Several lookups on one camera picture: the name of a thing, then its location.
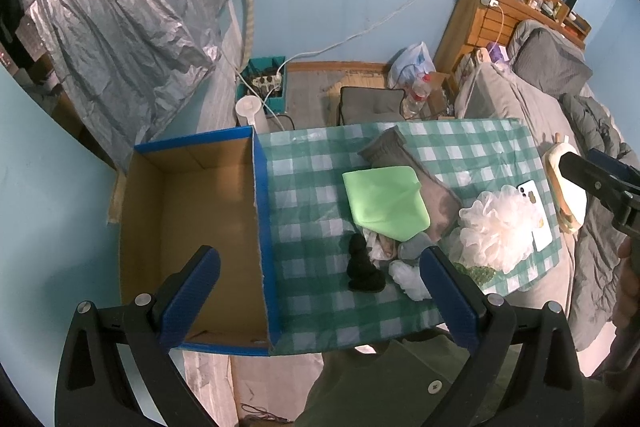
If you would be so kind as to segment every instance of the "wooden headboard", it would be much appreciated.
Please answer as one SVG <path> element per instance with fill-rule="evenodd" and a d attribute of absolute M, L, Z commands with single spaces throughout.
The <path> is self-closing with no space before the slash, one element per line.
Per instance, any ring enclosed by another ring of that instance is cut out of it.
<path fill-rule="evenodd" d="M 440 45 L 434 57 L 437 71 L 451 73 L 463 55 L 477 47 L 498 42 L 506 46 L 511 40 L 515 27 L 523 20 L 534 19 L 551 29 L 557 30 L 580 49 L 584 49 L 584 39 L 591 31 L 589 24 L 577 16 L 572 22 L 567 17 L 569 8 L 562 4 L 556 19 L 550 19 L 542 12 L 520 0 L 497 0 L 504 12 L 504 27 L 500 32 L 502 13 L 498 7 L 488 7 L 480 0 L 458 0 L 451 13 Z M 561 0 L 550 0 L 555 5 Z"/>

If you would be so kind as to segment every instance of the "power strip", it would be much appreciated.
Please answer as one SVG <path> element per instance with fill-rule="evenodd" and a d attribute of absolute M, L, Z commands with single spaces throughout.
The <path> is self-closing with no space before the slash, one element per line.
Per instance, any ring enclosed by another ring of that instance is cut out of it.
<path fill-rule="evenodd" d="M 256 76 L 251 79 L 251 84 L 265 99 L 270 92 L 276 92 L 282 87 L 282 75 L 277 73 Z"/>

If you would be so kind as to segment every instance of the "hand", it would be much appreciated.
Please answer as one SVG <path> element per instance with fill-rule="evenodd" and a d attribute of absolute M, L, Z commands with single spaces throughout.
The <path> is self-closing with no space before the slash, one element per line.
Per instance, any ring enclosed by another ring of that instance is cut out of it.
<path fill-rule="evenodd" d="M 620 248 L 618 257 L 622 259 L 622 272 L 616 289 L 616 305 L 613 307 L 613 324 L 617 328 L 626 328 L 638 311 L 640 299 L 640 278 L 631 268 L 631 238 L 627 237 Z"/>

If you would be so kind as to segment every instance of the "table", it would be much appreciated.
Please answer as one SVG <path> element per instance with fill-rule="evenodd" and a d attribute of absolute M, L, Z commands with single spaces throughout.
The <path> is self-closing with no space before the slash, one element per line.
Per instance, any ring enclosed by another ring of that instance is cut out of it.
<path fill-rule="evenodd" d="M 369 168 L 358 151 L 397 125 L 407 147 L 465 206 L 483 190 L 535 180 L 554 237 L 482 290 L 525 289 L 559 262 L 560 231 L 540 156 L 517 120 L 368 123 L 259 136 L 268 163 L 271 235 L 282 337 L 272 354 L 328 351 L 390 339 L 442 322 L 431 299 L 414 302 L 387 275 L 377 294 L 348 290 L 351 221 L 342 173 Z"/>

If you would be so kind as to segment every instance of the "blue gripper pad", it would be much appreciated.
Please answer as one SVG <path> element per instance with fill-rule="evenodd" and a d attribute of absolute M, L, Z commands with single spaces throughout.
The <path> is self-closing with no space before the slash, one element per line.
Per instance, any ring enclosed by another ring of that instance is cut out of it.
<path fill-rule="evenodd" d="M 420 277 L 455 343 L 473 354 L 480 344 L 478 316 L 431 248 L 426 248 L 420 256 Z"/>
<path fill-rule="evenodd" d="M 164 310 L 158 343 L 167 352 L 179 346 L 189 333 L 200 308 L 220 277 L 220 254 L 210 248 Z"/>

